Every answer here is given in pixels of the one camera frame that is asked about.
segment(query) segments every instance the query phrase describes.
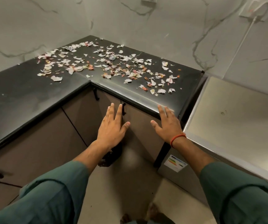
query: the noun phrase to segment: green shirt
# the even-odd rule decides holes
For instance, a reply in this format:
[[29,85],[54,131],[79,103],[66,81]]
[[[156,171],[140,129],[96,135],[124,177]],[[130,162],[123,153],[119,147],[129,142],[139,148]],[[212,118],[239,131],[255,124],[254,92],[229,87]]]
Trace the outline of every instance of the green shirt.
[[[0,211],[0,224],[74,223],[80,215],[89,173],[71,161],[35,179],[20,200]],[[224,163],[211,163],[200,183],[218,223],[268,223],[268,183]]]

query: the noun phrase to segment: black granite countertop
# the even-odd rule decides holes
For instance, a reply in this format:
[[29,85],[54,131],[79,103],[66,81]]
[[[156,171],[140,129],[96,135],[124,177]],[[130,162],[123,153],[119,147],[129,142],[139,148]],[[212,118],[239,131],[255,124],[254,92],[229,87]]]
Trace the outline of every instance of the black granite countertop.
[[[175,79],[175,83],[169,86],[167,83],[165,84],[165,94],[155,96],[150,93],[150,89],[153,89],[153,87],[147,87],[146,80],[144,79],[144,76],[148,78],[154,76],[148,73],[144,73],[143,77],[137,80],[132,80],[132,82],[124,84],[124,80],[127,79],[126,75],[125,77],[118,75],[113,76],[111,79],[104,79],[101,76],[104,73],[102,68],[94,67],[94,70],[84,69],[83,71],[74,72],[72,75],[69,75],[65,67],[58,68],[57,64],[55,64],[56,67],[53,67],[52,71],[62,69],[64,72],[59,71],[59,74],[50,74],[50,76],[63,77],[61,82],[54,82],[49,77],[37,76],[46,64],[44,59],[41,59],[40,63],[37,63],[38,59],[34,58],[13,66],[0,72],[0,148],[88,86],[98,87],[156,118],[159,118],[158,104],[168,106],[174,110],[176,116],[179,118],[182,117],[200,82],[202,77],[201,71],[132,48],[117,48],[119,44],[107,40],[100,40],[91,35],[71,44],[80,44],[85,41],[98,42],[99,46],[103,46],[105,50],[107,46],[114,45],[110,51],[116,54],[119,50],[123,50],[123,54],[121,55],[124,56],[136,54],[138,59],[142,58],[145,61],[152,59],[152,65],[146,67],[152,72],[165,74],[164,80],[169,75],[180,75],[180,77]],[[89,61],[93,65],[105,64],[104,62],[96,62],[97,59],[105,58],[99,57],[98,53],[93,53],[99,48],[94,46],[79,47],[76,49],[76,52],[69,52],[68,57],[65,57],[65,59],[72,60],[72,63],[76,61],[73,56],[76,56],[82,57],[85,61]],[[173,73],[162,69],[162,61],[169,63],[168,67]],[[120,67],[122,68],[125,68],[125,64],[134,64],[132,60],[125,62],[115,59],[112,62],[113,64],[121,63]],[[87,78],[86,75],[93,75],[93,77]],[[154,81],[159,84],[161,79],[154,79]],[[149,90],[146,92],[138,88],[141,84]],[[176,91],[168,93],[169,88],[174,88]]]

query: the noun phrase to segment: right hand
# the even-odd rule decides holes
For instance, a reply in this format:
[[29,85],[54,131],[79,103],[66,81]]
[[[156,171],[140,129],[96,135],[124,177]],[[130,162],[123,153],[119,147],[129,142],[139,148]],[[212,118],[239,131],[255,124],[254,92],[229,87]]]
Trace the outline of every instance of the right hand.
[[172,138],[183,133],[180,121],[176,118],[174,113],[167,107],[165,112],[161,105],[158,105],[162,128],[154,120],[151,120],[151,125],[154,127],[156,133],[166,142],[171,142]]

